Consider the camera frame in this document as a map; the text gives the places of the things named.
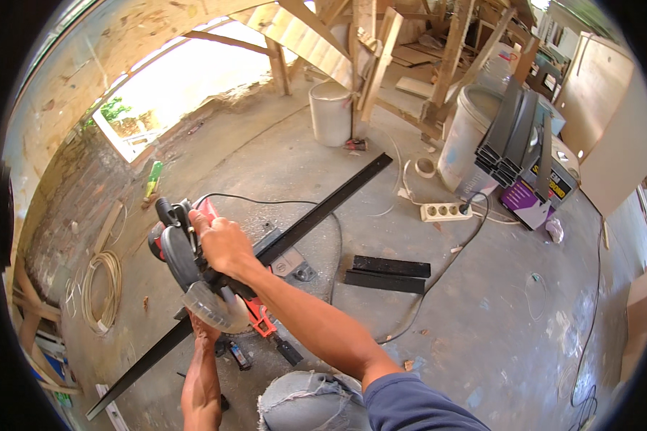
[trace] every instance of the white cable coil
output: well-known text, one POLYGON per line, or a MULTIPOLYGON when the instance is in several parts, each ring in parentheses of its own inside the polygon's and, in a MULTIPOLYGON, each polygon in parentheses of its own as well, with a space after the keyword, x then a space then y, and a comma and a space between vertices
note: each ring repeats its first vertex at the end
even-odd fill
POLYGON ((122 295, 122 270, 120 268, 120 259, 111 250, 104 250, 95 255, 86 270, 86 276, 82 283, 81 290, 81 309, 84 314, 84 320, 89 324, 91 329, 103 335, 115 322, 117 309, 120 306, 120 297, 122 295), (107 271, 108 291, 104 300, 104 310, 101 318, 96 320, 91 307, 91 282, 94 273, 99 265, 103 264, 107 271))

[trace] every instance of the person's knee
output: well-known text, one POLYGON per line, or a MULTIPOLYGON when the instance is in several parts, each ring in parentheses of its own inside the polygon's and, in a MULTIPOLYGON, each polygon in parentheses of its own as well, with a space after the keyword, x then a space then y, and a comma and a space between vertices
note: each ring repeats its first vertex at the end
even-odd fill
POLYGON ((342 375, 294 371, 259 397, 262 430, 367 430, 359 382, 342 375))

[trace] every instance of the blue sleeve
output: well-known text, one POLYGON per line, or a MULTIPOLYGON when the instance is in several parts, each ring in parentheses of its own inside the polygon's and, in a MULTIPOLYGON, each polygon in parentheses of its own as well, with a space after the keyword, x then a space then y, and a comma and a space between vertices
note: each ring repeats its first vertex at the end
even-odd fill
POLYGON ((364 392, 364 404, 374 431, 488 431, 466 409, 405 372, 374 380, 364 392))

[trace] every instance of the brick wall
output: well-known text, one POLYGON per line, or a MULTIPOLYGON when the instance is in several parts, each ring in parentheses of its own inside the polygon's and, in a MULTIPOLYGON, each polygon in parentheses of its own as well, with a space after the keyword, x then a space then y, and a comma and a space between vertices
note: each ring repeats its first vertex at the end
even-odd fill
POLYGON ((113 201, 130 192, 136 177, 95 125, 60 146, 41 177, 19 245, 43 298, 59 302, 66 281, 86 269, 113 201))

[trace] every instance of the green plant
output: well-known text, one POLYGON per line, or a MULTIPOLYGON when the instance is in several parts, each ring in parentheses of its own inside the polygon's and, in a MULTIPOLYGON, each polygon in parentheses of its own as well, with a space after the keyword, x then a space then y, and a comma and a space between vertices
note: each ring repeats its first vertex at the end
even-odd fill
MULTIPOLYGON (((91 105, 91 108, 86 110, 87 114, 94 107, 94 105, 91 105)), ((132 110, 131 106, 122 104, 122 97, 120 96, 115 96, 112 99, 108 99, 103 105, 101 105, 101 114, 104 116, 105 120, 108 123, 110 123, 111 121, 117 120, 120 114, 124 112, 129 112, 131 110, 132 110)), ((83 129, 86 129, 87 126, 92 125, 93 123, 94 123, 94 120, 89 119, 89 121, 87 121, 86 124, 84 125, 83 129)))

